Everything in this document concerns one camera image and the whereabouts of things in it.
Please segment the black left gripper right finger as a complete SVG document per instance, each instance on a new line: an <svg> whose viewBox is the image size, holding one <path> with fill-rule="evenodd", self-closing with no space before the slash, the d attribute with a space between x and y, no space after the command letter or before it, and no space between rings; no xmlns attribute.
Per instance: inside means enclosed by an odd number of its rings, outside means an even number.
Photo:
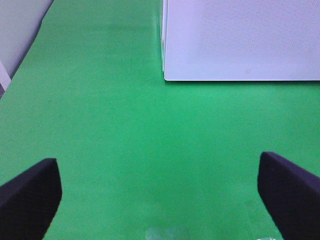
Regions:
<svg viewBox="0 0 320 240"><path fill-rule="evenodd" d="M275 152L260 155L257 190L284 240L320 238L320 178Z"/></svg>

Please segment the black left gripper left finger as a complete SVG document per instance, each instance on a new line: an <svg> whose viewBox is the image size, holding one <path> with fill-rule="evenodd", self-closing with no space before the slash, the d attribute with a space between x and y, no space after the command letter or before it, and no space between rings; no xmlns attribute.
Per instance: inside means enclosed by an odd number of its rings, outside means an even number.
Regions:
<svg viewBox="0 0 320 240"><path fill-rule="evenodd" d="M0 187L0 238L42 240L62 199L57 160L45 158Z"/></svg>

